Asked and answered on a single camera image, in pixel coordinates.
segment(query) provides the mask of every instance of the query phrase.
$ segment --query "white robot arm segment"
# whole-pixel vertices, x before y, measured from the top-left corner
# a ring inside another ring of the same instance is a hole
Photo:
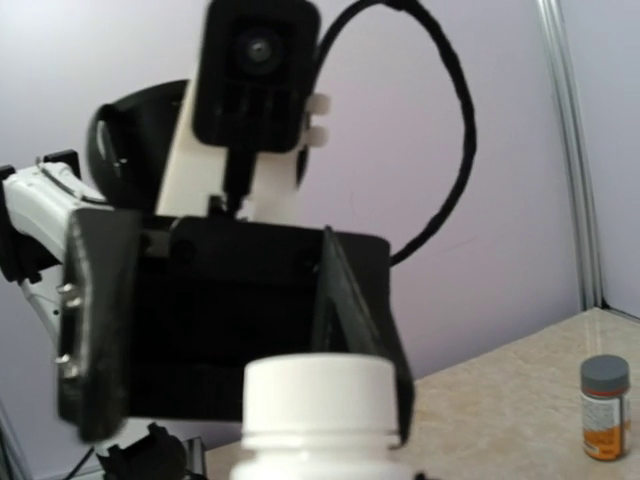
[[[13,228],[40,242],[59,261],[71,213],[78,208],[111,208],[98,205],[104,202],[102,195],[64,163],[38,162],[19,170],[4,181],[4,194]]]
[[[209,199],[224,198],[224,175],[228,149],[205,145],[193,133],[192,122],[196,98],[197,73],[189,82],[185,100],[169,153],[160,190],[156,215],[207,216]],[[329,98],[313,95],[307,103],[307,113],[324,115],[329,110]],[[253,206],[252,221],[280,225],[296,224],[298,191],[298,153],[305,145],[322,146],[326,132],[315,127],[301,135],[300,144],[285,154],[262,152],[256,160],[251,194],[245,200]]]
[[[85,185],[65,163],[43,163],[23,168],[4,182],[9,219],[19,233],[37,240],[59,262],[63,261],[67,223],[78,208],[111,208],[95,190]],[[62,267],[40,272],[41,280],[20,282],[20,288],[45,326],[51,340],[59,332],[59,295]]]

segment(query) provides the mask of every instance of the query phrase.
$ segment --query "white bottle cap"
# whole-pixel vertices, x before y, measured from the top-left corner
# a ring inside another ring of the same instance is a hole
[[[250,363],[243,433],[396,434],[394,367],[386,359],[305,354]]]

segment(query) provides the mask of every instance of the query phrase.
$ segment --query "bottle label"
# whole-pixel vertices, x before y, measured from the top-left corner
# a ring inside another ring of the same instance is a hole
[[[584,449],[598,460],[615,460],[629,449],[628,395],[596,399],[582,394]]]

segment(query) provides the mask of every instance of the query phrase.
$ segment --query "black camera housing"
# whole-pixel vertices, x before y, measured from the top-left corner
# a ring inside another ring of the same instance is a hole
[[[214,0],[202,44],[193,132],[207,145],[285,153],[315,77],[320,14],[306,0]]]

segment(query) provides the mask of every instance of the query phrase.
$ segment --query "table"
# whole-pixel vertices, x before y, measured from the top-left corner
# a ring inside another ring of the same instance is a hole
[[[595,309],[418,380],[411,439],[394,456],[441,480],[640,480],[637,429],[622,460],[582,451],[579,366],[599,353],[629,361],[640,411],[640,324]],[[208,452],[209,479],[248,456],[238,444]]]

